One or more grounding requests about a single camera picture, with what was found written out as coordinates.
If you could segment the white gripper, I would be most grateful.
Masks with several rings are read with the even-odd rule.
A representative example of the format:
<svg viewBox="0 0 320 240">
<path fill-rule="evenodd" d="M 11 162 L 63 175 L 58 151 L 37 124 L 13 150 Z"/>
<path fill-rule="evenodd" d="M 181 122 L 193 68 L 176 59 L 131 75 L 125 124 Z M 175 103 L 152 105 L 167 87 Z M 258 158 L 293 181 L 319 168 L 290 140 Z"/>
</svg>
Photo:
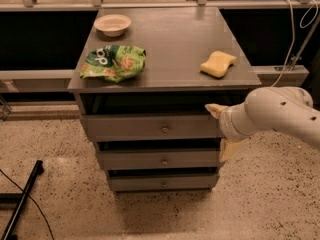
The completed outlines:
<svg viewBox="0 0 320 240">
<path fill-rule="evenodd" d="M 238 115 L 237 106 L 225 106 L 219 104 L 206 104 L 206 110 L 215 118 L 219 119 L 219 127 L 225 138 L 220 141 L 219 161 L 221 163 L 229 160 L 241 147 L 246 135 L 241 133 L 235 127 L 234 116 Z"/>
</svg>

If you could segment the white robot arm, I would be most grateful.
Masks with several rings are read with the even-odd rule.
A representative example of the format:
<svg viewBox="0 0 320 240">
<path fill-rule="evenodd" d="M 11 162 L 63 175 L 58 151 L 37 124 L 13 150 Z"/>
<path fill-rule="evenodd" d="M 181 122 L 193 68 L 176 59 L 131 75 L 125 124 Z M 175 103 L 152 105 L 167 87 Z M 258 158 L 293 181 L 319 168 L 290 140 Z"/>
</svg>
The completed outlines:
<svg viewBox="0 0 320 240">
<path fill-rule="evenodd" d="M 274 130 L 320 148 L 320 112 L 311 95 L 300 87 L 261 87 L 251 91 L 238 105 L 206 104 L 219 121 L 224 137 L 219 161 L 229 160 L 241 141 L 260 132 Z"/>
</svg>

